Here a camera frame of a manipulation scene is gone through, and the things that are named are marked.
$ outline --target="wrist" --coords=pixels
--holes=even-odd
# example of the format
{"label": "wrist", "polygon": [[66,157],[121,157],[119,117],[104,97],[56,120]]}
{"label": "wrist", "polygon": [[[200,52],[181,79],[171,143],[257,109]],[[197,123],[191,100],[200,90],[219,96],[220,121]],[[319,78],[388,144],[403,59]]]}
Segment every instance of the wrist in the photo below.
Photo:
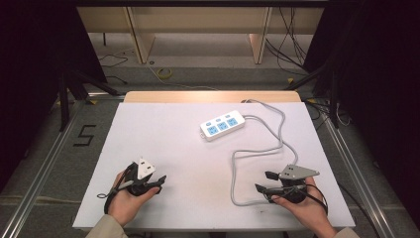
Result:
{"label": "wrist", "polygon": [[318,238],[333,238],[337,235],[337,230],[330,223],[316,227],[313,232]]}

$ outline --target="black strap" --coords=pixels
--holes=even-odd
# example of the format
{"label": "black strap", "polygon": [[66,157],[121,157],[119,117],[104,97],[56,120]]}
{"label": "black strap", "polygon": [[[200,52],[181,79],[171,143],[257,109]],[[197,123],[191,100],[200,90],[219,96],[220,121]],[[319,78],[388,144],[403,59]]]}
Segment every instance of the black strap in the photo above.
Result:
{"label": "black strap", "polygon": [[105,205],[104,205],[105,214],[108,214],[108,208],[111,205],[112,199],[114,199],[114,197],[117,195],[117,193],[121,190],[121,189],[118,188],[118,187],[120,187],[121,182],[124,180],[126,175],[129,173],[130,170],[133,169],[133,167],[135,165],[136,165],[136,163],[132,163],[124,170],[124,172],[121,175],[120,179],[118,180],[117,184],[114,187],[111,188],[111,190],[108,192],[108,194],[100,193],[100,194],[97,195],[97,197],[99,197],[99,198],[105,198],[106,197],[106,201],[105,201]]}

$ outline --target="metal bar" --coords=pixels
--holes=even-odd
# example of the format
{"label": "metal bar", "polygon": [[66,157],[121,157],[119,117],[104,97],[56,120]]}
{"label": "metal bar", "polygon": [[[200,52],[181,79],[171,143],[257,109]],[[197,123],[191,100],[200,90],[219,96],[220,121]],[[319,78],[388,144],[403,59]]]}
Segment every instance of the metal bar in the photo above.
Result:
{"label": "metal bar", "polygon": [[358,0],[76,0],[83,7],[305,7],[354,6]]}
{"label": "metal bar", "polygon": [[385,214],[370,190],[368,183],[350,152],[340,130],[336,129],[329,119],[326,121],[326,124],[378,234],[382,238],[395,237],[386,220]]}
{"label": "metal bar", "polygon": [[16,208],[15,212],[9,219],[5,230],[2,233],[2,238],[14,238],[18,237],[20,231],[22,230],[26,219],[28,218],[29,213],[34,206],[34,203],[40,194],[41,190],[44,187],[44,184],[49,177],[49,174],[53,168],[55,161],[57,160],[59,153],[65,143],[69,132],[72,129],[73,123],[76,119],[78,112],[84,105],[84,101],[77,101],[73,108],[70,115],[70,120],[67,123],[67,126],[62,132],[59,132],[57,138],[50,149],[46,160],[44,161],[43,165],[41,166],[40,170],[38,171],[37,175],[34,178],[31,186],[29,187],[28,191],[26,192],[25,196],[23,197],[22,201]]}

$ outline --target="gray floor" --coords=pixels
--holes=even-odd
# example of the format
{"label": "gray floor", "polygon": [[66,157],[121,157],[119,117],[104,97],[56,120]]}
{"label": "gray floor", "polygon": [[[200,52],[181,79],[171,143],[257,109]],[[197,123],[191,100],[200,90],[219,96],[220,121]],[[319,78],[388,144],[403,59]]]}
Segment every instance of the gray floor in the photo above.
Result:
{"label": "gray floor", "polygon": [[[274,43],[280,42],[281,36],[271,37]],[[269,52],[264,52],[262,64],[254,64],[251,47],[245,35],[161,35],[155,41],[147,64],[137,63],[131,50],[130,38],[127,35],[109,35],[107,47],[102,46],[101,34],[92,34],[91,39],[100,58],[106,55],[128,58],[126,62],[118,66],[104,67],[106,75],[118,76],[128,81],[128,84],[124,84],[116,78],[109,78],[108,84],[121,92],[204,89],[185,86],[210,86],[220,90],[280,90],[287,85],[289,78],[297,80],[301,77],[279,69],[276,58]],[[300,39],[302,39],[303,48],[310,42],[308,36],[302,36]],[[293,56],[290,47],[285,50],[290,51],[288,54]],[[101,63],[112,65],[119,61],[121,59],[106,58]],[[284,63],[282,66],[298,71],[290,64]],[[173,76],[165,83],[176,83],[183,86],[163,84],[152,74],[149,67],[154,70],[161,67],[171,68]],[[312,86],[313,82],[299,88],[298,93],[302,98],[308,97],[311,95]],[[101,93],[100,90],[90,85],[86,85],[86,87],[92,93]],[[84,237],[86,235],[83,231],[73,229],[72,221],[77,214],[80,201],[96,166],[118,103],[121,101],[121,98],[94,96],[91,102],[81,103],[80,111],[67,140],[20,231],[19,237]],[[317,116],[317,112],[313,108],[308,107],[308,111],[312,117]],[[322,118],[313,122],[314,127],[318,128],[320,141],[337,181],[361,202],[326,123]],[[6,227],[22,196],[26,194],[48,156],[50,148],[58,136],[59,123],[59,106],[54,105],[34,140],[28,157],[21,162],[0,195],[1,230]],[[78,138],[83,125],[95,125],[95,127],[85,130],[86,134],[94,137],[90,146],[75,147],[74,144],[87,141],[86,138]],[[353,124],[341,126],[340,132],[344,135],[374,197],[384,211],[395,237],[420,237],[419,230],[380,169],[373,164],[373,158],[358,133],[357,126]],[[374,237],[373,230],[360,209],[346,193],[344,193],[344,197],[357,222],[355,230],[361,237]],[[289,236],[312,237],[312,234],[308,231],[290,231]],[[281,234],[269,234],[269,237],[281,237]]]}

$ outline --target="power outlet socket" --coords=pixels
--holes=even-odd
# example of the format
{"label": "power outlet socket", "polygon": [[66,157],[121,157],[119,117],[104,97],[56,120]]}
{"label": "power outlet socket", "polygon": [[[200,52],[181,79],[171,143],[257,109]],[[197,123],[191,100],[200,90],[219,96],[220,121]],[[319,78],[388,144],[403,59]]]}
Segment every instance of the power outlet socket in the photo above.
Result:
{"label": "power outlet socket", "polygon": [[153,166],[147,160],[140,158],[137,179],[143,179],[153,174],[155,171],[156,171],[155,166]]}
{"label": "power outlet socket", "polygon": [[244,117],[238,111],[231,111],[207,122],[201,123],[201,137],[213,141],[234,132],[245,125]]}

